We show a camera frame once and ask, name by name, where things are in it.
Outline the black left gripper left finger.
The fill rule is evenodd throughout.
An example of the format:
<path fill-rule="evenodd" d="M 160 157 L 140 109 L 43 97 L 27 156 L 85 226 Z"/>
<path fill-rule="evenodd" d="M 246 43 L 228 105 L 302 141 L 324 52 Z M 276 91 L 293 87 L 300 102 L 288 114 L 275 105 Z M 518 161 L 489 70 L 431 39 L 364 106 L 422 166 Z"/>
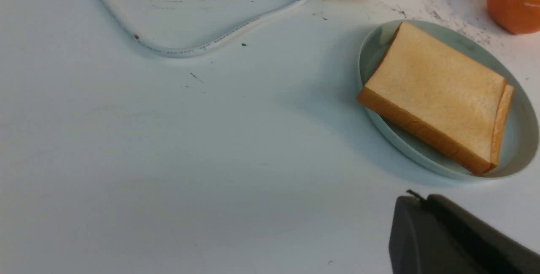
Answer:
<path fill-rule="evenodd" d="M 394 274 L 492 274 L 489 245 L 473 228 L 485 222 L 440 195 L 413 190 L 395 202 L 389 238 Z"/>

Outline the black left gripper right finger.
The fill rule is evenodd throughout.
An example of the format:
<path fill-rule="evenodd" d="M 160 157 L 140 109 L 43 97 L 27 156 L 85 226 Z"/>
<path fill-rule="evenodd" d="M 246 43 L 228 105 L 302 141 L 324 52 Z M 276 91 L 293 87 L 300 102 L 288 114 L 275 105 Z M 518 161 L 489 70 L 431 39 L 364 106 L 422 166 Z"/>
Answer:
<path fill-rule="evenodd" d="M 443 195 L 429 195 L 426 207 L 487 274 L 540 272 L 538 253 L 496 230 Z"/>

